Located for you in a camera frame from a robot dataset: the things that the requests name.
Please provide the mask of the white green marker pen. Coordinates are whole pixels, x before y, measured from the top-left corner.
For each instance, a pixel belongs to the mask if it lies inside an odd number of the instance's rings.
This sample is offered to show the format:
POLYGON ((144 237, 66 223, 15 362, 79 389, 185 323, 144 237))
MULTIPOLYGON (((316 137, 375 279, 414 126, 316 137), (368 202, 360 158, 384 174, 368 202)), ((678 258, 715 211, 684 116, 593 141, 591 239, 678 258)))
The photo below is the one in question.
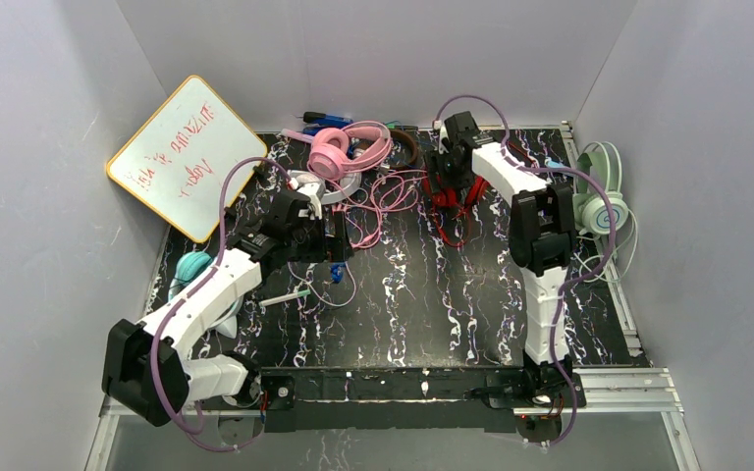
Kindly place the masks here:
POLYGON ((295 300, 295 299, 304 298, 304 297, 309 296, 310 294, 311 294, 311 290, 310 289, 303 289, 303 290, 289 292, 289 293, 286 293, 286 294, 282 294, 282 295, 270 297, 270 298, 267 298, 267 299, 263 299, 263 300, 259 301, 258 304, 261 307, 267 307, 267 306, 272 306, 272 305, 276 305, 276 304, 288 302, 288 301, 295 300))

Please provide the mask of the teal white cat-ear headphones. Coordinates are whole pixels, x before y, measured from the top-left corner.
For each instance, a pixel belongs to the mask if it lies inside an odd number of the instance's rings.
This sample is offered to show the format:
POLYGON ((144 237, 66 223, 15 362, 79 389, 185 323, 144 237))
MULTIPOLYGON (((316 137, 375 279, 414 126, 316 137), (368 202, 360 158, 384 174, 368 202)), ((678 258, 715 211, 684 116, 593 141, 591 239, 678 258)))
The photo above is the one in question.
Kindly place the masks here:
MULTIPOLYGON (((171 301, 184 288, 200 277, 213 263, 213 257, 204 251, 192 251, 184 254, 178 261, 175 274, 170 282, 167 299, 171 301)), ((210 327, 218 334, 235 339, 238 335, 238 314, 243 297, 240 296, 210 327)))

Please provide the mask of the red headphones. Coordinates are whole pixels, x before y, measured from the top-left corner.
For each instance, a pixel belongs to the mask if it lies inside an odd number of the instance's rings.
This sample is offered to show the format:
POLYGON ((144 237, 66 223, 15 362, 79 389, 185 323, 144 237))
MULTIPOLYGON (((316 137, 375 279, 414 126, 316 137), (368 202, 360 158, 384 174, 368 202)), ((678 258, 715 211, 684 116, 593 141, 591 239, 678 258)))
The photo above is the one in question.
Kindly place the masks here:
MULTIPOLYGON (((451 211, 456 210, 454 219, 467 218, 489 186, 490 184, 486 180, 476 176, 467 190, 446 187, 443 186, 441 177, 434 169, 426 168, 426 177, 422 181, 422 188, 431 203, 428 220, 433 224, 442 243, 453 248, 460 248, 465 245, 467 235, 463 235, 458 241, 451 240, 443 228, 442 217, 448 217, 451 211)), ((466 229, 469 230, 470 221, 468 218, 466 225, 466 229)))

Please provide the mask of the pink headphones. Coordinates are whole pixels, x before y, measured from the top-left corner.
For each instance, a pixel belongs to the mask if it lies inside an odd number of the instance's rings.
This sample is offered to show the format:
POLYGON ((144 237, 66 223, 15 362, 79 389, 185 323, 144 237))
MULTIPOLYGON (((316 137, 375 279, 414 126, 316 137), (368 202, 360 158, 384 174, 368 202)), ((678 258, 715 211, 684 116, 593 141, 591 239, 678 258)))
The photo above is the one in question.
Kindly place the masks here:
POLYGON ((360 121, 341 129, 321 129, 309 145, 308 170, 326 181, 338 181, 348 173, 379 167, 389 155, 392 139, 384 124, 360 121), (348 151, 353 139, 370 145, 358 157, 350 158, 348 151))

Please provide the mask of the brown headphones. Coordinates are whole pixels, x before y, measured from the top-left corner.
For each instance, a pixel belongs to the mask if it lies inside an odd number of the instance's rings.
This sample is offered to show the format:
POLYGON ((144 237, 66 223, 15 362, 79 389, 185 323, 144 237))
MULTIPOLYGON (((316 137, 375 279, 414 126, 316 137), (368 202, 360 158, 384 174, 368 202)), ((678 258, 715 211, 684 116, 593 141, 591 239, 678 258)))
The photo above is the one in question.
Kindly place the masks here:
POLYGON ((406 131, 391 129, 392 147, 384 164, 390 171, 416 170, 419 147, 415 138, 406 131))

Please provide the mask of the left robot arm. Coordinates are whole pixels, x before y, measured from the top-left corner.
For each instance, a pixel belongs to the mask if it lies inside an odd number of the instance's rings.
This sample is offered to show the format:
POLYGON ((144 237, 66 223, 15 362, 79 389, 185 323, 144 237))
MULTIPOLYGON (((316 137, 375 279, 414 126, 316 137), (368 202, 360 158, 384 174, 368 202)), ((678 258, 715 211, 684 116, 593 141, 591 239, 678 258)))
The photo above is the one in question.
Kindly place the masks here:
POLYGON ((342 263, 353 255, 340 211, 325 213, 317 196, 284 189, 270 209, 225 238, 200 278, 134 323, 123 319, 108 335, 101 389, 149 424, 180 418, 185 406, 217 396, 254 401, 260 369, 224 352, 191 358, 198 340, 229 309, 291 262, 342 263))

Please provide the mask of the white board yellow frame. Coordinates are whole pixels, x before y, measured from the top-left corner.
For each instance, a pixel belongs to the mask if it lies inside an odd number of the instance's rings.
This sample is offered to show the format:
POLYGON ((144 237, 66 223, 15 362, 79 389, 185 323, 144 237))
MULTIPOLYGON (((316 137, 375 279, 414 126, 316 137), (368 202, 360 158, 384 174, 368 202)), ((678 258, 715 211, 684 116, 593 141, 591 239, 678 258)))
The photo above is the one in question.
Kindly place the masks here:
POLYGON ((109 179, 194 242, 219 222, 224 179, 264 141, 201 77, 169 96, 106 165, 109 179))

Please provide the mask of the pink marker pen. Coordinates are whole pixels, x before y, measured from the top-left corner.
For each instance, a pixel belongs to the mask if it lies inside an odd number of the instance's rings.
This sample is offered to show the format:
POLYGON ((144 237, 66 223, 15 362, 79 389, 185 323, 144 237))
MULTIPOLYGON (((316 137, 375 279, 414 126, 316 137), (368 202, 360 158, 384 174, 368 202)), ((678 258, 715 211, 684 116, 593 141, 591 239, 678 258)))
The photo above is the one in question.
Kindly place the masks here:
POLYGON ((281 130, 281 136, 293 139, 299 142, 303 142, 306 144, 312 144, 314 141, 314 136, 311 134, 306 134, 299 131, 293 131, 289 129, 282 129, 281 130))

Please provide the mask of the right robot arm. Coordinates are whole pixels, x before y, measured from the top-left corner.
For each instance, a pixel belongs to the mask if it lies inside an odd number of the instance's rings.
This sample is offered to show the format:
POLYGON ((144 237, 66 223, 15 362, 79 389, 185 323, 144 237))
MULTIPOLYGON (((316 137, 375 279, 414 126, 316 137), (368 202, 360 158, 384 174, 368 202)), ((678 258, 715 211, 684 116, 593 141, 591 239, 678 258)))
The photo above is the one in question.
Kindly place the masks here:
POLYGON ((490 405, 506 399, 555 399, 571 378, 564 329, 564 287, 575 245, 569 186, 548 183, 535 168, 512 157, 505 144, 482 134, 472 115, 436 120, 435 151, 429 156, 433 188, 464 188, 481 179, 509 204, 508 247, 519 268, 525 295, 527 337, 523 365, 512 378, 468 392, 490 405))

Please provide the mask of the blue black tool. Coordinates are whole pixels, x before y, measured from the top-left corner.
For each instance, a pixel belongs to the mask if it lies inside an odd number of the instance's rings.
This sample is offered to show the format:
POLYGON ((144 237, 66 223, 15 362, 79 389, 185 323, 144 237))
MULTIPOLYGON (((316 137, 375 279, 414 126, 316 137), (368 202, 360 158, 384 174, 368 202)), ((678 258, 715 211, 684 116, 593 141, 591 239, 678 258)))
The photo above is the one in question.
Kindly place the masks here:
POLYGON ((341 129, 353 123, 349 118, 317 112, 305 112, 300 117, 304 122, 302 132, 307 134, 316 134, 319 129, 324 128, 341 129))

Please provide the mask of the black table front rail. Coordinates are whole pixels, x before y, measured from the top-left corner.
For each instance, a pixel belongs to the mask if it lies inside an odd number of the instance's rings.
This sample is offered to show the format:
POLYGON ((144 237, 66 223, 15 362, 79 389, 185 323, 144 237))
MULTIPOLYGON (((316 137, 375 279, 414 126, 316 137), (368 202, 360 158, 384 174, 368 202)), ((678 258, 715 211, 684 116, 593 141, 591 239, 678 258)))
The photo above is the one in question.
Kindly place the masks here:
POLYGON ((206 399, 207 412, 262 412, 269 433, 356 428, 511 432, 556 394, 518 367, 266 367, 260 399, 206 399))

